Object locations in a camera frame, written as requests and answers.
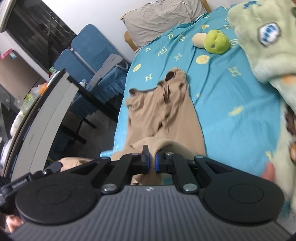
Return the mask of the person's left hand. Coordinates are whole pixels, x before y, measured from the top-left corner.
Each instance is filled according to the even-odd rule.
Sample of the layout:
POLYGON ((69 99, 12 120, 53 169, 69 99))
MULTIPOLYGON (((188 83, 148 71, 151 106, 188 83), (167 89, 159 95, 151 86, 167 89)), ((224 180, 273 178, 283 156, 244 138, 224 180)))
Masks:
POLYGON ((14 232, 17 228, 22 226, 25 222, 19 216, 7 216, 6 217, 6 224, 10 233, 14 232))

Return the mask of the person's right hand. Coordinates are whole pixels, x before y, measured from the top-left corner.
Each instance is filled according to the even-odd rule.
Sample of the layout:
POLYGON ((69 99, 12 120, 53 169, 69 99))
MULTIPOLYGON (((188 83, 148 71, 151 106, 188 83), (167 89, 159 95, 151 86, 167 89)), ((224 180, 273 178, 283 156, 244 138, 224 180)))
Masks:
POLYGON ((275 168, 272 162, 266 163, 265 170, 261 175, 261 178, 271 181, 274 181, 275 178, 275 168))

